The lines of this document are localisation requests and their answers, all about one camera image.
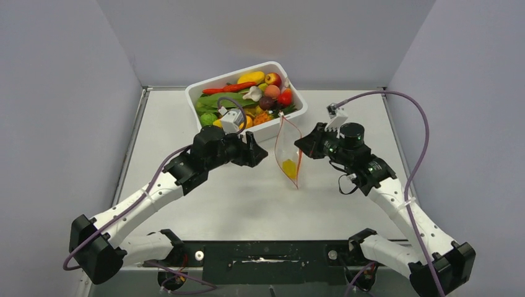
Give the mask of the clear zip top bag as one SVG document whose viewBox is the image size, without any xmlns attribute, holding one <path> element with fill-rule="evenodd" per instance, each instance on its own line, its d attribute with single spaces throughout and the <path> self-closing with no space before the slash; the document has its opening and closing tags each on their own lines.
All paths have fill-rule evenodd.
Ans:
<svg viewBox="0 0 525 297">
<path fill-rule="evenodd" d="M 276 137 L 274 146 L 274 155 L 280 170 L 282 171 L 282 162 L 291 159 L 297 164 L 297 179 L 290 180 L 283 172 L 284 176 L 293 184 L 295 189 L 299 188 L 298 177 L 302 163 L 302 151 L 294 145 L 294 142 L 302 138 L 299 128 L 292 123 L 281 111 L 279 114 L 279 132 Z"/>
</svg>

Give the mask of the yellow green starfruit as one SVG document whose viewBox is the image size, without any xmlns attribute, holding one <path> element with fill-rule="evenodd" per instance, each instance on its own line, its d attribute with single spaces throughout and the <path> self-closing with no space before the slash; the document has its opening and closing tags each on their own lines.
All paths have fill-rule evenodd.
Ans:
<svg viewBox="0 0 525 297">
<path fill-rule="evenodd" d="M 297 179 L 297 164 L 291 160 L 286 159 L 282 162 L 282 171 L 292 181 Z"/>
</svg>

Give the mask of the red tomato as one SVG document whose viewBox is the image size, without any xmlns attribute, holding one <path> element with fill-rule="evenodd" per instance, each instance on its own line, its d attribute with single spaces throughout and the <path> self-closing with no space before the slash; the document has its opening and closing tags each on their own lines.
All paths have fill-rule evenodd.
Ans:
<svg viewBox="0 0 525 297">
<path fill-rule="evenodd" d="M 290 106 L 293 103 L 293 93 L 290 88 L 286 88 L 278 97 L 277 97 L 278 104 L 286 108 Z"/>
</svg>

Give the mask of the white garlic bulb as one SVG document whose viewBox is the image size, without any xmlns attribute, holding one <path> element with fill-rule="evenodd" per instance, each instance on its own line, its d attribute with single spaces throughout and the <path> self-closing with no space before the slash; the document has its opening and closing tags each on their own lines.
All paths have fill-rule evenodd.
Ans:
<svg viewBox="0 0 525 297">
<path fill-rule="evenodd" d="M 252 86 L 249 88 L 248 92 L 243 95 L 243 99 L 258 102 L 263 95 L 263 91 L 258 86 Z"/>
</svg>

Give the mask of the green leaf vegetable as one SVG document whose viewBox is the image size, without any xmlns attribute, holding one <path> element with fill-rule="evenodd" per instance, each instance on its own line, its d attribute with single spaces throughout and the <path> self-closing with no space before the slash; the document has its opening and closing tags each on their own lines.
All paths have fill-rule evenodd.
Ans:
<svg viewBox="0 0 525 297">
<path fill-rule="evenodd" d="M 195 111 L 198 115 L 201 115 L 203 113 L 217 113 L 220 106 L 225 107 L 226 109 L 229 108 L 236 108 L 237 105 L 232 103 L 230 100 L 222 100 L 220 104 L 218 104 L 218 100 L 220 98 L 230 98 L 237 102 L 238 105 L 244 107 L 244 106 L 254 106 L 257 104 L 257 102 L 254 102 L 252 100 L 244 100 L 243 94 L 239 93 L 217 93 L 214 95 L 199 97 L 195 103 Z"/>
</svg>

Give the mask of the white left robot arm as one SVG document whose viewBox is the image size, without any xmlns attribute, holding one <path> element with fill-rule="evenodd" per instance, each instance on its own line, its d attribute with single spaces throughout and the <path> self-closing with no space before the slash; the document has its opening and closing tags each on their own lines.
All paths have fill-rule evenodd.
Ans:
<svg viewBox="0 0 525 297">
<path fill-rule="evenodd" d="M 137 240 L 128 239 L 139 225 L 164 206 L 207 181 L 209 172 L 229 163 L 253 168 L 268 152 L 252 132 L 226 134 L 221 128 L 202 128 L 191 145 L 169 154 L 151 180 L 112 208 L 88 218 L 80 215 L 71 223 L 69 252 L 64 270 L 74 259 L 93 284 L 102 284 L 122 267 L 147 260 L 165 260 L 183 243 L 169 229 L 155 231 Z"/>
</svg>

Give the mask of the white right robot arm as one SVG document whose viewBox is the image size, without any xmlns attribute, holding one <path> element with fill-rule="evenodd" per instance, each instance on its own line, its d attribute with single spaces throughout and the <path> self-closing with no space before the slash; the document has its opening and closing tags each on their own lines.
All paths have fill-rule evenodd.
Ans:
<svg viewBox="0 0 525 297">
<path fill-rule="evenodd" d="M 364 143 L 361 124 L 346 123 L 337 131 L 318 123 L 294 142 L 311 159 L 328 158 L 363 195 L 374 202 L 410 243 L 403 246 L 366 228 L 349 238 L 348 255 L 356 264 L 383 264 L 407 278 L 419 296 L 450 294 L 469 281 L 476 253 L 440 229 L 415 202 L 404 197 L 394 170 Z"/>
</svg>

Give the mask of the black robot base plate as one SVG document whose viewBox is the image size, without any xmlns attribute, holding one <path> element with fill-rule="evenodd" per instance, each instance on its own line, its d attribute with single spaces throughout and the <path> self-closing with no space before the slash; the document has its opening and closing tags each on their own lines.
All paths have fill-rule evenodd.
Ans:
<svg viewBox="0 0 525 297">
<path fill-rule="evenodd" d="M 321 241 L 185 241 L 161 264 L 186 264 L 215 285 L 344 285 L 369 263 L 346 239 Z"/>
</svg>

